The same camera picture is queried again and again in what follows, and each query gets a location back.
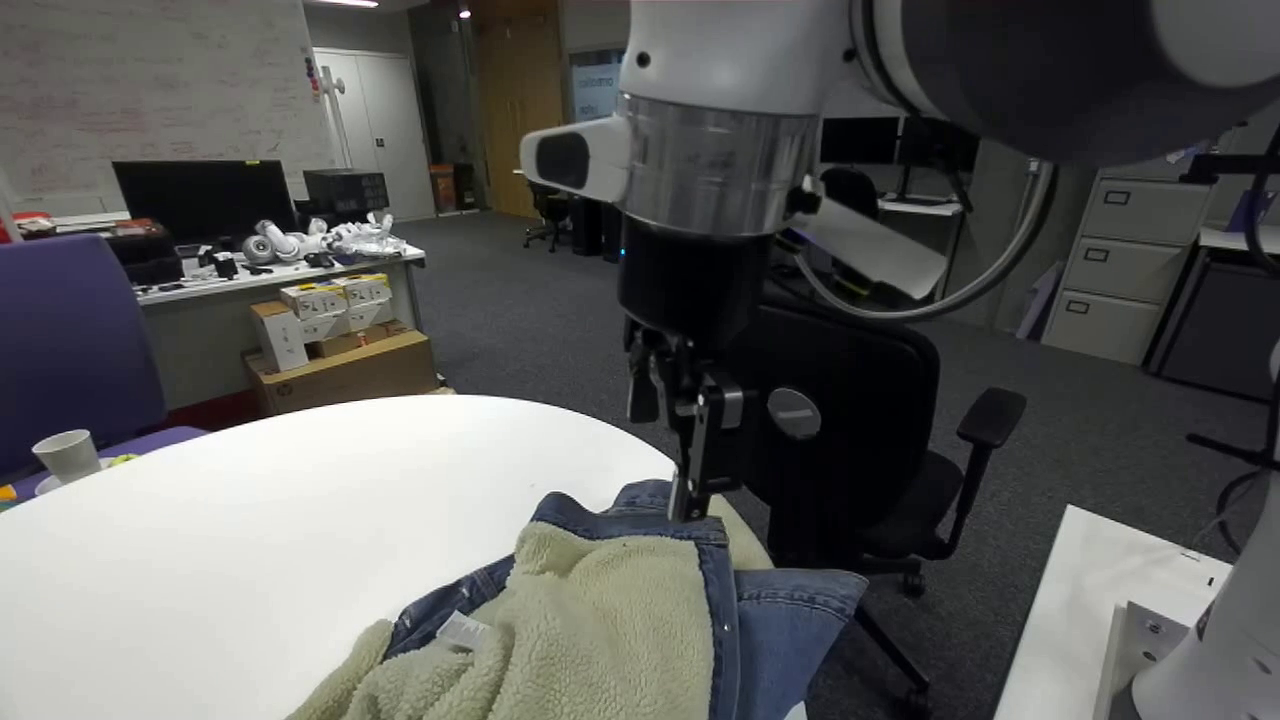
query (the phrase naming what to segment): filing cabinet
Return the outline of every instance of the filing cabinet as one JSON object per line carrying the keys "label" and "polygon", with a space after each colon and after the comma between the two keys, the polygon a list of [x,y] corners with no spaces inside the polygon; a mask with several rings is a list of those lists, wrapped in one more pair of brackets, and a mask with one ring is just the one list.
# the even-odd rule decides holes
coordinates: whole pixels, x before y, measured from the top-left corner
{"label": "filing cabinet", "polygon": [[1098,177],[1045,345],[1144,366],[1206,215],[1206,186]]}
{"label": "filing cabinet", "polygon": [[1058,291],[1045,345],[1140,366],[1154,335],[1158,310],[1086,291]]}
{"label": "filing cabinet", "polygon": [[1190,245],[1206,213],[1206,186],[1094,182],[1080,237],[1135,245]]}
{"label": "filing cabinet", "polygon": [[[1213,153],[1261,153],[1275,120],[1280,105],[1225,131]],[[1225,228],[1246,187],[1239,177],[1185,186],[1196,153],[1094,172],[1045,345],[1144,366],[1200,226]]]}
{"label": "filing cabinet", "polygon": [[1164,305],[1185,264],[1189,248],[1080,237],[1065,288]]}

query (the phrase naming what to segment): white cabinet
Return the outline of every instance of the white cabinet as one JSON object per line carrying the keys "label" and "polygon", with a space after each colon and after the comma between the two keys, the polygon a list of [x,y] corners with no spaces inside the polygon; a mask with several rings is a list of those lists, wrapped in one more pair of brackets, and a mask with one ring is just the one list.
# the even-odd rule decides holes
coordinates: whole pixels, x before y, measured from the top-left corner
{"label": "white cabinet", "polygon": [[1050,324],[1045,333],[1045,345],[1086,353],[1114,366],[1140,366],[1149,357],[1154,324],[1158,324],[1154,305],[1058,291],[1050,305]]}
{"label": "white cabinet", "polygon": [[1144,366],[1204,215],[1204,186],[1102,172],[1093,186],[1045,345]]}
{"label": "white cabinet", "polygon": [[1065,288],[1164,305],[1185,264],[1189,248],[1080,237],[1066,260]]}
{"label": "white cabinet", "polygon": [[1204,186],[1098,182],[1093,186],[1080,237],[1114,237],[1185,248],[1196,242],[1204,213]]}

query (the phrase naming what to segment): black office chair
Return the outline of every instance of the black office chair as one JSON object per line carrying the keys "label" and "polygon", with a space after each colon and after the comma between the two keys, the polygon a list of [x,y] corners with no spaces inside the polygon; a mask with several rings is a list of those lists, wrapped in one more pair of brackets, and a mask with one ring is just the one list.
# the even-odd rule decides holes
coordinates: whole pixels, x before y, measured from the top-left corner
{"label": "black office chair", "polygon": [[[773,509],[774,563],[898,572],[917,598],[919,560],[955,557],[983,470],[1022,416],[1022,396],[989,388],[959,425],[972,443],[959,474],[926,452],[941,362],[919,333],[779,302],[756,314],[725,373],[752,388],[738,476]],[[795,392],[821,413],[806,439],[774,420],[803,413]],[[926,678],[869,614],[854,619],[923,707]]]}
{"label": "black office chair", "polygon": [[824,167],[824,192],[826,202],[859,213],[859,215],[881,215],[881,187],[872,177],[854,172],[854,167]]}
{"label": "black office chair", "polygon": [[556,254],[561,245],[572,242],[572,204],[576,202],[556,187],[543,187],[543,186],[527,186],[527,192],[530,192],[530,210],[535,210],[535,215],[543,215],[543,226],[525,233],[525,248],[547,245]]}

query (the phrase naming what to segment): white table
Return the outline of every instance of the white table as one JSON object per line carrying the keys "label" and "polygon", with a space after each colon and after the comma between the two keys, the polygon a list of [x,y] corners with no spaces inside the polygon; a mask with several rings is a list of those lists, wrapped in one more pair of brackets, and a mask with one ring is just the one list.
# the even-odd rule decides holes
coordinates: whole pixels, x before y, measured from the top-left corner
{"label": "white table", "polygon": [[673,461],[521,399],[243,425],[0,516],[5,720],[254,720],[359,627],[510,554],[543,491],[604,509]]}
{"label": "white table", "polygon": [[243,357],[260,345],[250,305],[271,302],[283,283],[330,281],[352,273],[386,273],[397,322],[418,328],[413,273],[425,260],[365,260],[343,270],[275,270],[271,275],[187,275],[177,291],[139,291],[142,333],[155,357],[162,408],[187,408],[250,388]]}
{"label": "white table", "polygon": [[[1275,226],[1265,226],[1256,233],[1256,242],[1265,245],[1266,257],[1280,257],[1280,228]],[[1225,228],[1200,226],[1200,248],[1246,254],[1246,242],[1243,242],[1243,233],[1225,233]]]}
{"label": "white table", "polygon": [[1086,720],[1112,614],[1129,602],[1196,624],[1231,570],[1158,535],[1066,509],[996,720]]}

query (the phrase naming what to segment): computer monitor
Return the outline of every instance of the computer monitor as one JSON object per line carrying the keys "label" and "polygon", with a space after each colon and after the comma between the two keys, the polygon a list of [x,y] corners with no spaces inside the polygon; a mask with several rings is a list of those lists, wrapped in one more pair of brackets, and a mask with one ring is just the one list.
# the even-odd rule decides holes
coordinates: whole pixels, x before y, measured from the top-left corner
{"label": "computer monitor", "polygon": [[824,163],[896,163],[898,115],[824,120]]}
{"label": "computer monitor", "polygon": [[214,245],[250,237],[254,220],[297,228],[283,167],[236,160],[117,163],[130,215],[167,228],[177,245]]}
{"label": "computer monitor", "polygon": [[385,172],[314,167],[306,182],[306,213],[327,226],[359,226],[367,213],[393,210]]}
{"label": "computer monitor", "polygon": [[902,163],[968,177],[981,136],[926,115],[824,120],[824,163]]}

